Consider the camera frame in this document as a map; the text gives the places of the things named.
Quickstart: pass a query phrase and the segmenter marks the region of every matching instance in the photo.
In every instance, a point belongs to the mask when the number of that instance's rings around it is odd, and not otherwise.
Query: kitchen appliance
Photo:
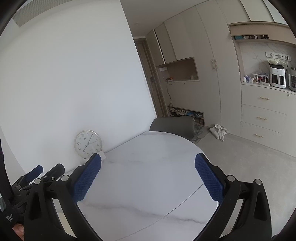
[[[291,90],[296,91],[296,70],[295,68],[291,68],[289,72],[288,86]]]
[[[282,65],[269,64],[270,84],[282,89],[286,88],[285,68]]]

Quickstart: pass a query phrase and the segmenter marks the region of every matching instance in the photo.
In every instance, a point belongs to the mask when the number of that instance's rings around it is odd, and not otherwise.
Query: clock face
[[[102,141],[95,132],[85,130],[76,136],[74,147],[81,157],[89,158],[93,153],[99,153],[102,150]]]

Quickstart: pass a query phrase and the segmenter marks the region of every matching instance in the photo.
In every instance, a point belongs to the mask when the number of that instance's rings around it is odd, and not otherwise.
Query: drawer
[[[279,133],[283,132],[287,115],[250,105],[242,105],[242,122],[260,126]]]
[[[245,122],[241,122],[241,137],[276,150],[281,140],[280,133]]]
[[[242,85],[242,104],[287,114],[289,96],[286,92],[261,86]]]

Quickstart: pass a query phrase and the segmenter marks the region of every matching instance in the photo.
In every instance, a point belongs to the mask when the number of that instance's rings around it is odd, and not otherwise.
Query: blue textured pad
[[[197,154],[195,157],[195,168],[212,199],[221,204],[224,198],[224,187],[212,169],[208,166],[201,153]]]
[[[73,186],[72,199],[75,203],[84,199],[100,169],[101,157],[96,155]]]
[[[35,180],[35,178],[37,178],[40,174],[43,173],[43,167],[42,166],[36,166],[32,171],[30,171],[29,173],[27,173],[25,179],[27,182],[32,182]]]

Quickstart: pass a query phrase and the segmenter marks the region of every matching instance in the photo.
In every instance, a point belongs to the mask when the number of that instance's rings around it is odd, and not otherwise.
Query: air vent
[[[21,27],[39,14],[70,1],[72,0],[34,0],[16,12],[12,18]]]

